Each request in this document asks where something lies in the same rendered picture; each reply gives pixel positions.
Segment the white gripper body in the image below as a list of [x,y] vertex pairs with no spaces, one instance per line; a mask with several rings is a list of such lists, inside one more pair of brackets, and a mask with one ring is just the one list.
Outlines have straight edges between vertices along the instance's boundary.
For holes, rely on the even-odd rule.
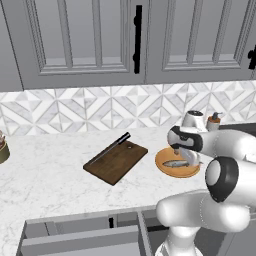
[[181,157],[184,158],[190,166],[197,166],[201,163],[200,155],[197,152],[182,147],[179,148],[179,151]]

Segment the orange round plate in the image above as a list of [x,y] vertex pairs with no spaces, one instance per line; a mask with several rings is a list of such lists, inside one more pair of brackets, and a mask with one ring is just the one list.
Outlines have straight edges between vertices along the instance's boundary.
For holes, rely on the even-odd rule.
[[175,178],[188,178],[196,175],[200,170],[200,165],[170,168],[163,165],[163,162],[168,160],[185,160],[181,154],[175,154],[171,147],[160,150],[155,156],[155,164],[163,173]]

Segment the dark wooden cutting board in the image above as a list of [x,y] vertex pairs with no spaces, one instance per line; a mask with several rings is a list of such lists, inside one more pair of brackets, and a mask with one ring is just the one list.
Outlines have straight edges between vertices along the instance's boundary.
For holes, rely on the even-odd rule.
[[148,150],[130,141],[124,141],[104,156],[96,155],[83,169],[110,185],[115,185],[133,168]]

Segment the grey fish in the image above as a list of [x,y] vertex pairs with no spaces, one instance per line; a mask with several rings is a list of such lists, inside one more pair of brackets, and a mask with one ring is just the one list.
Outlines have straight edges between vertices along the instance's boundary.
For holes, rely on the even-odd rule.
[[186,160],[168,160],[163,162],[163,165],[170,168],[188,167],[189,163]]

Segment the brown and white soap dispenser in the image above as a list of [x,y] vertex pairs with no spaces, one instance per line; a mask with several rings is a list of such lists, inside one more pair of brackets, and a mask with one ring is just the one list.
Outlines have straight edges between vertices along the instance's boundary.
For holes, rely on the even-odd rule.
[[208,117],[206,129],[208,131],[215,131],[219,129],[221,119],[219,118],[219,113],[214,112],[211,116]]

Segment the dark sink basin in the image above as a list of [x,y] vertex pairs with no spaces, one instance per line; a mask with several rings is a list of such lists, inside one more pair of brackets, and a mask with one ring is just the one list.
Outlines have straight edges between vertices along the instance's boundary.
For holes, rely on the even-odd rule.
[[220,125],[220,130],[223,129],[232,129],[238,130],[256,137],[256,123],[243,123],[243,124],[227,124],[227,125]]

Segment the wide grey cupboard door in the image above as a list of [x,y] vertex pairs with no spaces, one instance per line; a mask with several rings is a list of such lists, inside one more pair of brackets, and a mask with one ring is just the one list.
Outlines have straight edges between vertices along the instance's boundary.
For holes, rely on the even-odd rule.
[[[2,0],[23,88],[145,82],[149,0]],[[136,6],[140,73],[134,73]]]

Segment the olive pot with tools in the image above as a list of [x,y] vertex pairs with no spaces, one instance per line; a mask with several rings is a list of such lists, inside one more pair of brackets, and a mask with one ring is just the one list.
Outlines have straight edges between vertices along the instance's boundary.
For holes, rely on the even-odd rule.
[[6,142],[3,132],[0,130],[0,164],[5,162],[10,156],[8,144]]

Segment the grey cupboard side panel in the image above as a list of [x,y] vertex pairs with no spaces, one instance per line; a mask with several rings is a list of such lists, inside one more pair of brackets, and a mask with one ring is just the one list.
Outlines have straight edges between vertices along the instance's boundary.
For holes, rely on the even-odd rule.
[[0,0],[0,92],[23,91],[7,18]]

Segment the black handled kitchen knife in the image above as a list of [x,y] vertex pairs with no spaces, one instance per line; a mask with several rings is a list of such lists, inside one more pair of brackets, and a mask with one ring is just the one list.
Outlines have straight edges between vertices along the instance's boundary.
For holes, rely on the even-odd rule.
[[109,151],[111,151],[116,146],[122,144],[124,141],[126,141],[130,137],[131,137],[131,135],[129,132],[126,132],[125,134],[123,134],[116,141],[114,141],[111,145],[109,145],[106,149],[104,149],[97,156],[95,156],[92,160],[90,160],[89,165],[92,165],[93,163],[95,163],[98,159],[102,158],[105,154],[107,154]]

